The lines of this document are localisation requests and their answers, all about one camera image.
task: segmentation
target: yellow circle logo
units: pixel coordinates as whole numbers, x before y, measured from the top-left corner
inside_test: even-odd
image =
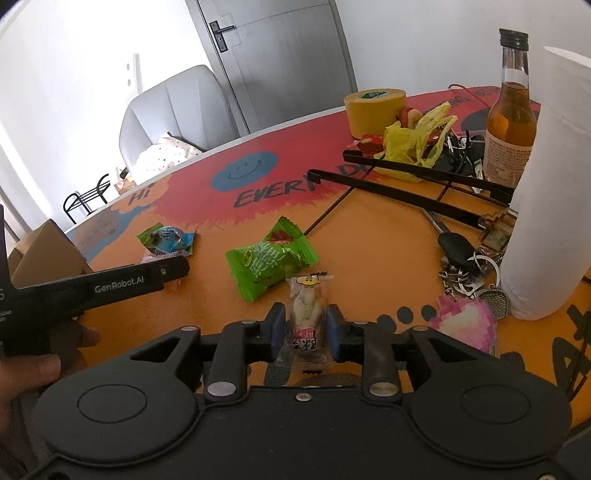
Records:
[[[252,249],[247,248],[246,250],[244,250],[244,252],[242,253],[242,263],[245,267],[250,266],[250,264],[252,263],[253,256],[254,255],[252,253]]]

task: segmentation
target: white paper roll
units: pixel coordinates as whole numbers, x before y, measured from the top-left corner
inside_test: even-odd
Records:
[[[501,264],[511,312],[524,320],[558,310],[591,265],[591,60],[545,50],[537,136]]]

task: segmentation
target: door handle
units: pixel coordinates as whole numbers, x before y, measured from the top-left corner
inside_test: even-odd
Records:
[[[236,25],[230,25],[229,27],[220,28],[220,24],[216,20],[215,22],[211,22],[209,26],[212,29],[213,38],[215,38],[216,40],[217,47],[219,48],[220,53],[228,51],[228,46],[226,45],[226,40],[224,40],[223,35],[224,32],[235,30]]]

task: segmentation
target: bottle neck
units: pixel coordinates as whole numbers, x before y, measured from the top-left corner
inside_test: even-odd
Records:
[[[503,47],[503,84],[521,85],[530,88],[530,67],[527,62],[527,52]]]

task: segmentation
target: orange table surface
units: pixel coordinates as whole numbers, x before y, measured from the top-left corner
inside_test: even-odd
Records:
[[[494,87],[447,90],[411,97],[408,104],[429,110],[452,100],[452,113],[459,117],[456,129],[462,129],[468,117],[482,114],[494,102],[497,92]],[[216,333],[230,322],[263,319],[274,302],[289,301],[286,282],[254,303],[243,300],[225,252],[259,242],[281,215],[305,230],[345,191],[328,182],[308,183],[303,175],[309,168],[356,177],[364,173],[360,166],[342,159],[342,151],[352,143],[344,112],[325,112],[290,123],[216,149],[202,160],[139,186],[69,232],[95,271],[139,262],[145,250],[136,235],[158,222],[199,234],[190,257],[191,271],[176,290],[166,288],[83,316],[83,322],[103,336],[99,346],[84,351],[90,365],[183,325],[198,325],[205,335]],[[442,188],[378,173],[367,179],[431,198]],[[499,209],[454,190],[444,199],[478,214]],[[478,244],[479,232],[442,219],[452,231]],[[308,239],[320,257],[314,270],[335,276],[329,283],[329,302],[338,304],[347,320],[375,321],[380,314],[388,314],[395,319],[397,332],[427,323],[421,309],[435,306],[443,292],[437,275],[442,253],[437,232],[420,209],[354,190]],[[582,344],[583,315],[591,310],[590,291],[589,285],[579,284],[559,311],[537,322],[513,317],[500,321],[499,354],[566,388],[569,367]],[[401,317],[405,323],[397,319],[403,306],[413,312],[410,323],[405,317]],[[266,367],[252,366],[250,384],[262,384]],[[590,369],[591,362],[583,358],[579,380]],[[294,377],[290,383],[325,384],[334,372],[359,375],[360,369],[337,365],[327,375]],[[590,418],[591,387],[585,385],[571,406],[573,424]]]

